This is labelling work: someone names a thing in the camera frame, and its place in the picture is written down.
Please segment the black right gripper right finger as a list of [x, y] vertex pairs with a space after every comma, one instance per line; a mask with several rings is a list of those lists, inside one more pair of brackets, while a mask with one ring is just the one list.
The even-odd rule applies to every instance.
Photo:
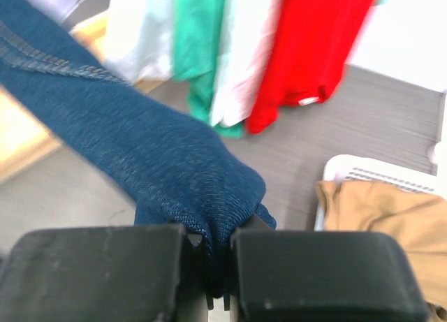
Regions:
[[252, 217], [231, 238], [232, 321], [426, 321], [401, 246], [383, 233], [273, 230]]

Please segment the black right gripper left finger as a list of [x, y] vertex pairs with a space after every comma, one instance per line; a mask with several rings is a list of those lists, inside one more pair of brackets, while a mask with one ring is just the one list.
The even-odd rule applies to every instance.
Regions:
[[1, 320], [202, 321], [200, 253], [179, 224], [32, 231], [1, 266]]

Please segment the blue denim skirt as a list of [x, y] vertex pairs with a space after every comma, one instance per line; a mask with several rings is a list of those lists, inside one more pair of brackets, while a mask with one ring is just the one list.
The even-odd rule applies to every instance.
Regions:
[[135, 201], [137, 224], [176, 222], [203, 236], [214, 297], [233, 231], [253, 215], [275, 227], [263, 178], [213, 129], [126, 84], [27, 0], [1, 0], [1, 83]]

